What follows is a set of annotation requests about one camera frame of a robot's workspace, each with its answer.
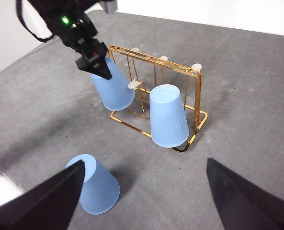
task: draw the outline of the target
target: upside-down cup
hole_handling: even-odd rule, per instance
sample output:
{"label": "upside-down cup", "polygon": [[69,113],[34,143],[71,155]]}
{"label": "upside-down cup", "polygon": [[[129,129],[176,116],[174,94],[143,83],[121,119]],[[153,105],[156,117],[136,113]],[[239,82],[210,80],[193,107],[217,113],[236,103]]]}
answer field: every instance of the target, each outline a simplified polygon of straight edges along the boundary
{"label": "upside-down cup", "polygon": [[106,57],[105,61],[112,78],[107,80],[93,73],[90,76],[104,107],[110,111],[121,111],[132,103],[135,93],[128,88],[129,80],[117,65],[110,58]]}
{"label": "upside-down cup", "polygon": [[189,136],[180,90],[169,84],[150,92],[150,125],[152,140],[159,146],[173,148]]}
{"label": "upside-down cup", "polygon": [[66,168],[82,160],[85,176],[79,202],[89,214],[99,215],[109,211],[120,195],[117,179],[93,156],[81,154],[71,159]]}

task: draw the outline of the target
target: gray felt mat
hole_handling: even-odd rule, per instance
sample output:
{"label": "gray felt mat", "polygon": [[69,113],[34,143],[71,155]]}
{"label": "gray felt mat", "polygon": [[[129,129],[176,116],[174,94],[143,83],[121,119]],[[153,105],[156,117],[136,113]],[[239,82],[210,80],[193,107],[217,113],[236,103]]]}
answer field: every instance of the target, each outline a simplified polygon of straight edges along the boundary
{"label": "gray felt mat", "polygon": [[[75,66],[78,55],[57,39],[0,73],[4,175],[28,190],[72,157],[94,155],[118,178],[121,198],[100,216],[78,205],[70,230],[222,230],[207,157],[284,199],[284,36],[102,11],[90,17],[108,45],[203,65],[210,116],[199,141],[181,155],[109,119]],[[125,58],[117,64],[125,71]]]}

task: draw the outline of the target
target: metal rack frame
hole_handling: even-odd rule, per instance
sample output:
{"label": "metal rack frame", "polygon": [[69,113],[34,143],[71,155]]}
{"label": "metal rack frame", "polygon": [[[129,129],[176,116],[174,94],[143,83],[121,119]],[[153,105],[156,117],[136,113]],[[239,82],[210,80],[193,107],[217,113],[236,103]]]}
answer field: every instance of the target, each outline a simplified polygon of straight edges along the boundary
{"label": "metal rack frame", "polygon": [[[143,97],[143,92],[147,93],[148,95],[150,94],[150,91],[146,89],[145,87],[145,83],[143,81],[139,81],[138,78],[138,74],[137,74],[137,69],[136,69],[136,64],[135,64],[135,59],[136,60],[141,60],[147,63],[150,63],[154,66],[154,86],[157,86],[157,74],[156,74],[156,68],[159,66],[161,68],[161,75],[162,75],[162,82],[164,83],[165,81],[165,77],[164,77],[164,69],[171,69],[173,71],[182,73],[186,76],[186,85],[185,85],[185,96],[184,96],[184,104],[183,107],[184,109],[190,109],[194,111],[194,120],[193,120],[193,127],[194,127],[194,132],[193,135],[191,137],[189,137],[186,140],[186,144],[184,146],[184,148],[180,149],[178,147],[174,147],[173,149],[177,152],[183,153],[186,152],[187,149],[193,144],[194,140],[197,137],[198,131],[201,129],[201,127],[204,125],[205,121],[208,118],[208,113],[205,111],[200,110],[200,104],[201,104],[201,85],[202,85],[202,74],[200,72],[200,70],[198,69],[193,69],[187,66],[183,66],[177,63],[173,63],[170,61],[167,61],[167,58],[157,58],[157,57],[153,57],[150,55],[146,55],[143,53],[138,52],[138,48],[134,48],[134,49],[126,49],[120,46],[114,46],[111,45],[109,46],[109,50],[108,50],[108,56],[110,58],[113,59],[113,61],[115,62],[115,58],[113,53],[118,53],[121,55],[125,55],[127,58],[127,63],[128,63],[128,72],[129,72],[129,76],[130,76],[130,80],[131,81],[138,81],[139,83],[137,84],[137,86],[135,87],[135,91],[138,91],[139,93],[139,98],[140,98],[140,102],[141,102],[141,107],[142,107],[142,111],[143,111],[143,115],[138,115],[136,113],[134,113],[131,108],[129,107],[128,110],[130,111],[131,114],[138,116],[140,118],[146,119],[146,114],[145,114],[145,103],[149,103],[149,99],[146,100]],[[130,67],[130,62],[129,62],[129,58],[132,59],[132,64],[134,67],[134,71],[135,71],[135,75],[136,78],[133,79],[132,77],[132,70]],[[189,88],[189,81],[190,78],[194,78],[195,79],[195,101],[194,101],[194,106],[190,106],[187,105],[187,95],[188,95],[188,88]],[[132,126],[128,123],[126,123],[125,121],[121,120],[120,118],[117,118],[115,116],[116,111],[112,111],[111,112],[111,119],[127,126],[130,127],[142,134],[144,134],[145,136],[151,138],[151,134],[143,131],[135,126]],[[203,119],[200,121],[200,114],[203,114],[204,117]]]}

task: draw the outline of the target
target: gold wire rack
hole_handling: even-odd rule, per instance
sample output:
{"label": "gold wire rack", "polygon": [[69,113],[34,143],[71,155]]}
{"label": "gold wire rack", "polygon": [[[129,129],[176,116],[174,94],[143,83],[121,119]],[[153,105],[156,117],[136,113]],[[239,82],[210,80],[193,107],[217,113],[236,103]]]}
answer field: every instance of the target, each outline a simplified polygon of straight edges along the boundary
{"label": "gold wire rack", "polygon": [[[127,66],[128,66],[128,73],[130,76],[130,83],[129,83],[129,87],[131,86],[132,89],[134,89],[135,91],[138,92],[139,95],[139,100],[140,100],[140,104],[141,104],[141,109],[143,111],[143,115],[139,115],[135,112],[132,111],[132,109],[130,107],[128,107],[129,112],[132,115],[135,115],[137,117],[140,117],[142,119],[147,119],[146,113],[145,113],[145,106],[147,103],[149,103],[149,94],[150,94],[150,90],[147,90],[146,85],[143,81],[139,80],[138,74],[137,74],[137,68],[136,68],[136,63],[135,60],[140,60],[140,61],[144,61],[147,63],[150,63],[153,65],[153,81],[154,81],[154,87],[157,86],[158,81],[157,81],[157,67],[160,67],[161,70],[161,77],[162,77],[162,83],[165,83],[165,76],[164,76],[164,69],[171,69],[175,72],[181,73],[182,76],[186,76],[186,84],[185,84],[185,93],[184,93],[184,109],[189,109],[189,110],[193,110],[194,111],[194,119],[193,119],[193,135],[191,135],[191,137],[189,137],[186,142],[179,146],[179,147],[174,147],[173,149],[177,152],[183,153],[186,152],[187,149],[193,144],[193,142],[196,140],[198,131],[201,129],[201,127],[204,125],[205,121],[208,118],[208,113],[205,111],[202,111],[200,109],[200,100],[201,100],[201,85],[202,85],[202,74],[200,72],[200,68],[194,68],[196,65],[193,65],[191,68],[187,67],[187,66],[183,66],[177,63],[173,63],[170,61],[167,61],[167,57],[166,56],[162,56],[160,58],[157,57],[153,57],[150,55],[146,55],[146,54],[142,54],[139,52],[138,48],[133,48],[133,49],[126,49],[120,46],[114,46],[111,45],[109,46],[109,50],[108,50],[108,56],[113,59],[113,61],[115,62],[115,58],[113,53],[118,53],[121,55],[126,56],[127,59]],[[132,63],[133,65],[133,69],[134,69],[134,73],[135,73],[135,78],[133,78],[133,70],[132,67],[130,67],[130,63]],[[188,97],[188,90],[189,90],[189,82],[190,82],[190,78],[194,78],[195,79],[195,99],[194,99],[194,106],[190,106],[187,104],[187,97]],[[148,94],[148,100],[143,97],[143,93]],[[115,116],[116,111],[112,111],[111,112],[111,119],[127,126],[130,127],[142,134],[144,134],[145,136],[151,138],[151,134],[143,131],[125,121],[123,121],[120,118],[117,118]],[[200,120],[200,114],[203,114],[204,117],[202,120]]]}

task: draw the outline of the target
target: green led light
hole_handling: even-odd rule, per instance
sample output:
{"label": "green led light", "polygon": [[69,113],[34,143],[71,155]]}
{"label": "green led light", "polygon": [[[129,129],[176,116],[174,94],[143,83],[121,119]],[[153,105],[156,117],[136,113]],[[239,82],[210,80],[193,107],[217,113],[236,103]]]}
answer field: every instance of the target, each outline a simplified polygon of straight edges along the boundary
{"label": "green led light", "polygon": [[62,16],[61,17],[61,20],[62,20],[62,22],[64,23],[64,24],[69,24],[69,19],[68,19],[68,17],[66,17],[66,16]]}

